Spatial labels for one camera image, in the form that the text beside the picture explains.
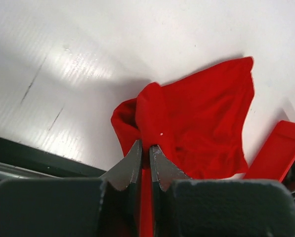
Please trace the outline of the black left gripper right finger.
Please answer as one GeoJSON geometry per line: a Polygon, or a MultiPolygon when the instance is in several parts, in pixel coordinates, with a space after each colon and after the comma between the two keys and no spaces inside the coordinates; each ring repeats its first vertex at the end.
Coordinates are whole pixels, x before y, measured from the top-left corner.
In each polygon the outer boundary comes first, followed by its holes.
{"type": "Polygon", "coordinates": [[[295,237],[295,201],[265,179],[192,179],[150,148],[156,237],[295,237]]]}

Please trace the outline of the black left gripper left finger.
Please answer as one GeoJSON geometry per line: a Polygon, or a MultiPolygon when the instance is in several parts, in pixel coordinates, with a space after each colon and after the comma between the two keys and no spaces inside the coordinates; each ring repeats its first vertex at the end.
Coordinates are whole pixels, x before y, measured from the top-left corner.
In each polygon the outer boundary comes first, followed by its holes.
{"type": "Polygon", "coordinates": [[[137,237],[142,144],[99,177],[0,163],[0,237],[137,237]]]}

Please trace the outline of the red t-shirt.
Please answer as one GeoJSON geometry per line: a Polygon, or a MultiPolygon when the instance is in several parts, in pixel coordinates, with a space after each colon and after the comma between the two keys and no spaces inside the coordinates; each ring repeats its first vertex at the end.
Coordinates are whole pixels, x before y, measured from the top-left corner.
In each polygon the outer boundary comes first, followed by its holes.
{"type": "Polygon", "coordinates": [[[115,108],[111,123],[127,154],[143,145],[140,235],[152,227],[149,149],[194,179],[224,179],[245,173],[242,130],[254,97],[253,58],[232,59],[168,85],[148,84],[115,108]]]}

